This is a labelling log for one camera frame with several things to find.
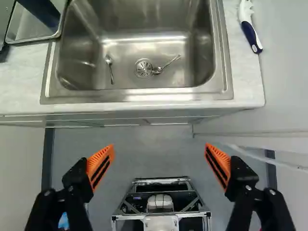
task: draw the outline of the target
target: sink drain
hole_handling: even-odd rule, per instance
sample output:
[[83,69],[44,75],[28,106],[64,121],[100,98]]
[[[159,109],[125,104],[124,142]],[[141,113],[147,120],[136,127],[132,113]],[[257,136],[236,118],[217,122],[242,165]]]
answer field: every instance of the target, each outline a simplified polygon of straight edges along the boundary
[[138,78],[149,78],[152,75],[152,69],[149,59],[139,59],[135,63],[135,75]]

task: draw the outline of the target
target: sink basin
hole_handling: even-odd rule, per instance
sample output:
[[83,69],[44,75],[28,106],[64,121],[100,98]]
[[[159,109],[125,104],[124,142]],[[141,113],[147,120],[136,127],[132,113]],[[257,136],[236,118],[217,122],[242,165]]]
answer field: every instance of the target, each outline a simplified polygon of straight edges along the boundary
[[232,99],[222,2],[73,0],[44,79],[41,103]]

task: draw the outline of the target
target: sink rim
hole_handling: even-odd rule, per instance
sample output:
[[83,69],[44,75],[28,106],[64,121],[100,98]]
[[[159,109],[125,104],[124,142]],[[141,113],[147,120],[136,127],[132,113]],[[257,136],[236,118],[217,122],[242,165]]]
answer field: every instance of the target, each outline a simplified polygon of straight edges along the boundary
[[49,43],[41,104],[231,100],[231,60],[222,0],[208,0],[214,49],[214,73],[202,85],[180,88],[68,90],[56,76],[60,41]]

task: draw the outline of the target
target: countertop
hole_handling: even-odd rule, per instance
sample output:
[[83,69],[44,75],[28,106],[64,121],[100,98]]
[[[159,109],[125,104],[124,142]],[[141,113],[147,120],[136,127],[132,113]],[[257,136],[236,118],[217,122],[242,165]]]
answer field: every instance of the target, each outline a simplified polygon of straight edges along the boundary
[[100,113],[136,110],[257,108],[265,103],[259,59],[237,20],[238,0],[223,0],[228,33],[234,98],[219,101],[142,103],[39,103],[48,43],[11,47],[0,63],[0,115]]

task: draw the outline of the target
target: spoon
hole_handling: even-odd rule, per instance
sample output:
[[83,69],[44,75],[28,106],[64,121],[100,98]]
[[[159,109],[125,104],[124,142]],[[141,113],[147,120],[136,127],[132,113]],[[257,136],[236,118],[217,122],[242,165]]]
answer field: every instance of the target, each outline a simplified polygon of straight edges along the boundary
[[105,63],[108,64],[108,66],[109,66],[110,82],[111,82],[112,85],[114,85],[114,83],[115,83],[114,75],[112,74],[112,69],[111,69],[112,59],[111,59],[111,57],[108,54],[105,56]]
[[160,73],[162,73],[163,69],[165,69],[167,66],[169,66],[171,63],[173,63],[174,61],[177,61],[181,58],[181,55],[178,54],[176,57],[174,57],[172,60],[170,60],[168,63],[166,63],[163,66],[158,66],[157,68],[153,68],[152,73],[154,75],[158,75]]

